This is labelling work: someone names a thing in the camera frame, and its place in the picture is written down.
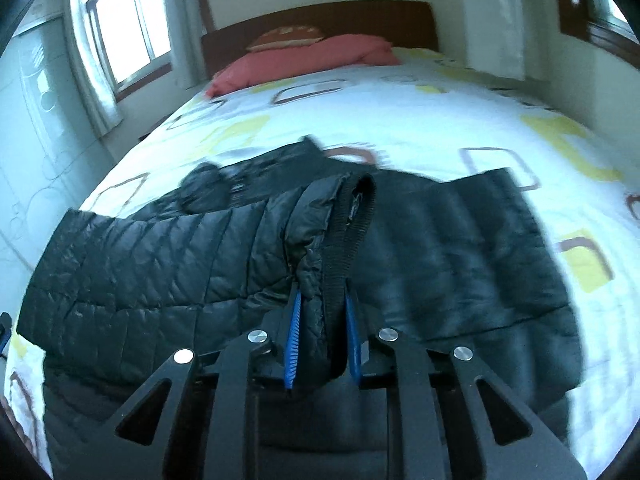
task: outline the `pink pillow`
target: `pink pillow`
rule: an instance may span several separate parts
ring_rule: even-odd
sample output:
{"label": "pink pillow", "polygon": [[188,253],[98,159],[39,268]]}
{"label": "pink pillow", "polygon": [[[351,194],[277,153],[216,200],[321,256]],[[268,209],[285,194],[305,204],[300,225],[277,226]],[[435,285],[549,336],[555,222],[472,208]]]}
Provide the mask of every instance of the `pink pillow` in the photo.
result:
{"label": "pink pillow", "polygon": [[377,36],[343,34],[309,46],[251,52],[216,74],[206,94],[229,94],[249,86],[354,63],[398,65],[391,43]]}

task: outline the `wooden headboard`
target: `wooden headboard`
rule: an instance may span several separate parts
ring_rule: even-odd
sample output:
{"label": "wooden headboard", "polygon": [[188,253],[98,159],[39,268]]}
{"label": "wooden headboard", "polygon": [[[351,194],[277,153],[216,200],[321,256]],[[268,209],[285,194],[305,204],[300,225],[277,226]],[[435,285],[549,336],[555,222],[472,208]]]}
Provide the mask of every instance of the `wooden headboard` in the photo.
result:
{"label": "wooden headboard", "polygon": [[339,34],[382,36],[394,46],[438,50],[436,24],[426,2],[356,0],[332,2],[257,16],[219,28],[202,37],[209,76],[246,54],[258,36],[286,25],[315,25],[326,37]]}

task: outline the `window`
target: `window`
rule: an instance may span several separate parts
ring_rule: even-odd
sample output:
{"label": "window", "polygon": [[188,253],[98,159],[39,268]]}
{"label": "window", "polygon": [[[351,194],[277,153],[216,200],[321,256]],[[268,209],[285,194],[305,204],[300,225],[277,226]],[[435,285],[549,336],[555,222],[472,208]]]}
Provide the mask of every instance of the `window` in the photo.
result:
{"label": "window", "polygon": [[640,68],[640,44],[613,0],[558,0],[560,31]]}
{"label": "window", "polygon": [[97,55],[116,92],[167,66],[162,0],[86,0],[86,9]]}
{"label": "window", "polygon": [[638,42],[624,14],[613,0],[588,0],[588,5],[592,19],[607,23],[619,34]]}

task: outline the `black fabric loop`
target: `black fabric loop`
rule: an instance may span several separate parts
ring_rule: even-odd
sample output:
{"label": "black fabric loop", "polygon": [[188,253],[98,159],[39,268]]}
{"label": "black fabric loop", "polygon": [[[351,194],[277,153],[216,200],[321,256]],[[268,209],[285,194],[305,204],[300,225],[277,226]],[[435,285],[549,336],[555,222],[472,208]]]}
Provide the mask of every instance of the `black fabric loop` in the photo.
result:
{"label": "black fabric loop", "polygon": [[[344,285],[351,263],[371,222],[376,187],[370,174],[351,175],[338,192],[322,245],[322,295],[324,327],[332,377],[344,371],[347,360],[344,337]],[[360,196],[350,219],[354,200]]]}

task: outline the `bed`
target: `bed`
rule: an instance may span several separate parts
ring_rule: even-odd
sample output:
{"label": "bed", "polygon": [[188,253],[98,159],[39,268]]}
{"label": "bed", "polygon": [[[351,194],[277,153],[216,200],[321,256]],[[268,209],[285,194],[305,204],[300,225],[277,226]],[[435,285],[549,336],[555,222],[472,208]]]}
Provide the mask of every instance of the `bed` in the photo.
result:
{"label": "bed", "polygon": [[[131,150],[81,208],[125,217],[177,187],[200,162],[226,166],[304,136],[326,156],[436,180],[510,168],[574,304],[584,371],[568,394],[569,444],[596,479],[640,417],[639,175],[585,127],[440,54],[424,2],[335,2],[236,23],[203,38],[209,73],[266,30],[300,22],[328,36],[383,36],[402,65],[346,66],[212,100],[200,92]],[[14,334],[4,395],[50,470],[43,358]]]}

